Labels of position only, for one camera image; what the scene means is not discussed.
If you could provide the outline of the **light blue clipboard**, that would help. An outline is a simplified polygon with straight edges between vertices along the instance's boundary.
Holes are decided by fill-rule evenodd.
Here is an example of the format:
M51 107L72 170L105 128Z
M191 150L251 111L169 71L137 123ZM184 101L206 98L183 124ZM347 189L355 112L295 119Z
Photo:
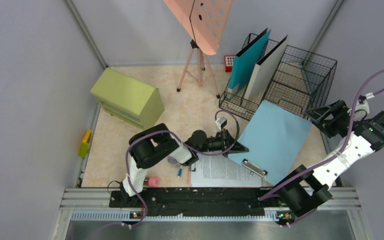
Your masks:
M239 165L248 160L267 172L266 182L276 185L288 175L311 128L309 120L264 100L238 139L249 151L228 158Z

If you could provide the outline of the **grey white file folder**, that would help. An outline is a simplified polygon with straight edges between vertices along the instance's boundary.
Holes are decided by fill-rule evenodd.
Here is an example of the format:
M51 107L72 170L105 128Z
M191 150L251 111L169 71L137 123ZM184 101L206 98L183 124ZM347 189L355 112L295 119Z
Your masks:
M268 86L287 48L288 40L289 36L286 35L255 64L243 96L246 100L253 100Z

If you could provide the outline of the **teal file folder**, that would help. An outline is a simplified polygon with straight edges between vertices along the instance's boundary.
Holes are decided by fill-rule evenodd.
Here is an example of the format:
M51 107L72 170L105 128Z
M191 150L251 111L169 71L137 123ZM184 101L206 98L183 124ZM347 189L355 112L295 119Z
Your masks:
M255 64L261 58L270 34L271 29L266 28L251 39L250 42L234 56L233 68L227 86L228 93L236 94L249 83Z

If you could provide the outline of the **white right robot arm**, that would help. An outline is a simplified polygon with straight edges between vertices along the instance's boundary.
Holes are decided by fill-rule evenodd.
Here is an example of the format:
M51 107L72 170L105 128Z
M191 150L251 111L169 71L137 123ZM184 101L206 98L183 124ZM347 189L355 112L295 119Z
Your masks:
M351 108L343 100L307 110L305 115L329 138L339 135L343 139L311 170L300 165L277 184L279 189L273 192L274 202L288 206L297 217L330 200L330 188L343 172L384 147L384 111L368 119L358 117L352 126L349 125Z

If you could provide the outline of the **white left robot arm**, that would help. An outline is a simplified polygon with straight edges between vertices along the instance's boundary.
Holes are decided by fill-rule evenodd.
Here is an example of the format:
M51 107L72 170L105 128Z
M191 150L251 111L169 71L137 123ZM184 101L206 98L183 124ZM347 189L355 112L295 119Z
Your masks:
M249 149L222 129L208 137L203 130L196 130L183 142L166 124L161 123L134 135L129 140L126 152L127 174L120 183L121 200L129 207L140 202L144 180L148 169L167 157L175 159L181 166L191 166L199 155L227 157L229 154L247 153Z

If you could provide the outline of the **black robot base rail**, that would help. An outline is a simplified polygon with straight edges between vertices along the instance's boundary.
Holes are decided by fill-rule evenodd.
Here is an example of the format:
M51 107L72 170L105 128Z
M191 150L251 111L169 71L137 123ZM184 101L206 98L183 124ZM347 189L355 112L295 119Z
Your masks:
M148 217L245 217L263 216L268 208L283 208L297 217L310 211L280 197L259 200L269 187L146 187L132 197L120 190L110 194L111 208L139 208Z

